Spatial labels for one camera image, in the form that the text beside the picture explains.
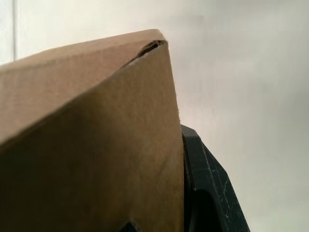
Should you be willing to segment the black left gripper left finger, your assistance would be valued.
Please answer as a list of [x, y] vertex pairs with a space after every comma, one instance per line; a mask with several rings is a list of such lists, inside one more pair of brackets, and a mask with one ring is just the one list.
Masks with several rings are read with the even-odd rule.
[[133, 222], [127, 222], [119, 232], [137, 232], [137, 227]]

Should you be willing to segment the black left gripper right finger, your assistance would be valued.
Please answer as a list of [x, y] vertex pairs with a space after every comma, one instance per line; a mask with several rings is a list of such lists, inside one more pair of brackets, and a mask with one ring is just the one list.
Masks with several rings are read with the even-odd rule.
[[250, 231], [227, 172], [194, 129], [185, 125], [181, 128], [184, 147], [184, 231]]

